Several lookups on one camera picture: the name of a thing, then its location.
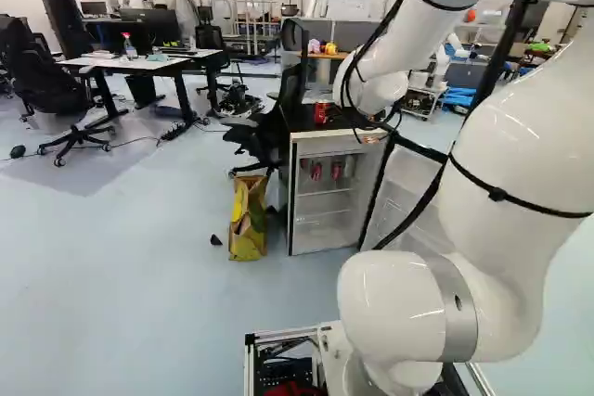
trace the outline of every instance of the yellow bag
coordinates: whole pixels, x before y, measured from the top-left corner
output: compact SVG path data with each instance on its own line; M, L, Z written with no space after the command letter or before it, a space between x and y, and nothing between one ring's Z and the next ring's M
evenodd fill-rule
M229 260L248 262L266 255L266 176L233 180L235 199L229 226Z

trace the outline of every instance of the orange object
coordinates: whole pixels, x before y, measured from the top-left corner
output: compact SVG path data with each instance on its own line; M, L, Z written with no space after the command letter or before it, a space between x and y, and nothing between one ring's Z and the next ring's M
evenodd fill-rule
M338 53L338 47L333 42L328 42L326 44L326 49L324 51L327 55L335 55Z
M476 9L469 9L466 13L465 22L474 22L476 20Z

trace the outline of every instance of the desk leg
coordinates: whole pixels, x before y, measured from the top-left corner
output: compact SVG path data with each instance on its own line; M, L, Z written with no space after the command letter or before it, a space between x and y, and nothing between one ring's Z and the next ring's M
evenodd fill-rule
M206 69L206 83L208 85L208 93L206 97L211 103L211 109L213 111L220 111L219 100L216 96L216 71L211 70L208 67Z
M174 76L174 82L175 91L177 92L177 100L179 101L179 107L182 110L182 119L187 125L191 125L195 121L196 115L192 110L192 107L189 105L186 84L184 83L184 77L181 72Z
M97 83L97 88L99 89L99 93L103 98L103 104L105 106L105 110L108 112L106 116L103 118L99 118L98 120L89 122L84 128L91 129L93 127L98 127L99 125L105 124L111 120L118 118L119 116L125 115L128 113L128 109L121 109L117 110L115 104L113 102L113 97L111 97L110 88L108 87L108 83L105 81L105 75L103 74L103 70L99 70L95 75L95 82Z

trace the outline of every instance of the green object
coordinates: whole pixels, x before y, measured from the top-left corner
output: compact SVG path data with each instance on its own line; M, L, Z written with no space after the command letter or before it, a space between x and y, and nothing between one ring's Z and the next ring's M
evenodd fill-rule
M167 62L169 57L161 53L159 55L148 55L147 60L151 62Z
M550 45L549 44L545 44L544 42L537 42L535 44L530 44L528 46L528 48L530 48L533 51L550 51Z

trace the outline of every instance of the chair base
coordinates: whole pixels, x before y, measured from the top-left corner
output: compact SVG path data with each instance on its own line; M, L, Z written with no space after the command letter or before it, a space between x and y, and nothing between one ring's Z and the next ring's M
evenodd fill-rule
M263 168L266 168L265 176L270 176L272 172L278 169L281 165L281 162L255 162L254 164L250 164L248 166L234 167L228 172L228 176L229 178L235 178L238 172L250 172Z
M94 134L105 134L109 133L111 135L115 135L115 127L112 125L108 127L103 127L100 129L84 129L80 130L75 125L71 125L71 131L68 134L61 136L54 141L49 143L40 144L37 148L38 155L44 155L46 152L45 150L48 147L59 146L60 144L65 144L64 148L62 148L56 158L54 159L54 165L56 167L62 167L66 165L66 161L64 160L64 156L69 153L76 143L82 144L83 142L98 144L103 151L109 152L111 150L110 141L105 139L95 138L92 135Z

